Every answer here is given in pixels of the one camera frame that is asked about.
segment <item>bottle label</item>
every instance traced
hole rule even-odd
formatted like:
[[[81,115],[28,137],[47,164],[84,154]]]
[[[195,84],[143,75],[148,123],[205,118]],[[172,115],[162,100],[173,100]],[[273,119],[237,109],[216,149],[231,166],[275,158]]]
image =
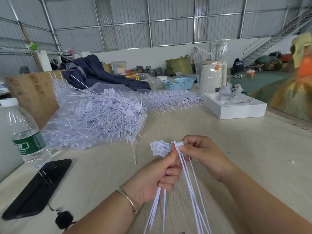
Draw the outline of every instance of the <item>bottle label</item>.
[[[14,139],[13,143],[18,147],[21,155],[35,153],[45,147],[45,141],[40,131],[24,139]]]

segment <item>silver bracelet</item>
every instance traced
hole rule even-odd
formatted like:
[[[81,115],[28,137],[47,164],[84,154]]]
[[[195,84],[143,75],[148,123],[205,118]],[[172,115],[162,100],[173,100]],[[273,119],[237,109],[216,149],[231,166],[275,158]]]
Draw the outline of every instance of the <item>silver bracelet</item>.
[[[123,196],[125,196],[125,197],[128,199],[128,201],[130,202],[130,204],[131,204],[132,207],[133,207],[133,214],[134,214],[134,216],[136,217],[137,214],[138,214],[138,210],[135,208],[135,205],[133,204],[131,198],[130,198],[130,197],[127,195],[127,193],[126,193],[122,188],[120,188],[120,187],[119,187],[116,191],[119,192],[120,194],[122,194]]]

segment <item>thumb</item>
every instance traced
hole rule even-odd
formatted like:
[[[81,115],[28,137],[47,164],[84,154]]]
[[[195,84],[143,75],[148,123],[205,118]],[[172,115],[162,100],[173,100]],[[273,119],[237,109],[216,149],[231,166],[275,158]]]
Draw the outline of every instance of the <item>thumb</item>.
[[[184,144],[179,147],[182,153],[185,153],[191,157],[199,159],[201,157],[201,149],[194,147],[192,144]]]
[[[178,157],[178,153],[177,153],[177,150],[173,144],[171,146],[171,151],[165,157],[158,160],[158,163],[162,168],[166,169],[167,167],[169,167],[170,165],[172,165],[174,163],[174,161],[177,159],[177,157]]]

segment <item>light wood tabletop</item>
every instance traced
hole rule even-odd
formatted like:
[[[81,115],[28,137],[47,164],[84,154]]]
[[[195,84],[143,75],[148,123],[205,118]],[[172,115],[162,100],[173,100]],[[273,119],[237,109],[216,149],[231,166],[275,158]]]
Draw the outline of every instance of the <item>light wood tabletop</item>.
[[[154,159],[150,142],[180,141],[185,135],[209,136],[236,165],[260,185],[312,221],[312,130],[267,111],[261,118],[219,120],[204,105],[164,114],[149,113],[135,146],[137,164],[127,143],[103,144],[85,150],[61,151],[55,160],[71,158],[72,165],[50,200],[53,208],[70,211],[79,220],[139,168]],[[214,181],[195,161],[195,171],[212,233],[250,233],[225,186]],[[22,165],[0,183],[2,214],[37,173]],[[130,234],[143,233],[152,202],[145,204]],[[36,216],[0,220],[2,234],[61,233],[56,213],[46,207]],[[162,205],[152,230],[161,233]],[[196,233],[192,205],[184,176],[167,195],[165,233]]]

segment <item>large green bag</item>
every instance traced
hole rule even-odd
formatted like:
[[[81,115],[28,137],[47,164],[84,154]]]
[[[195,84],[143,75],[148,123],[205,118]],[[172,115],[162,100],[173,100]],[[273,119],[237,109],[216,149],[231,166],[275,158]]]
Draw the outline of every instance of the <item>large green bag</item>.
[[[193,74],[192,65],[189,61],[188,55],[177,59],[165,60],[165,62],[167,63],[167,75],[176,72]]]

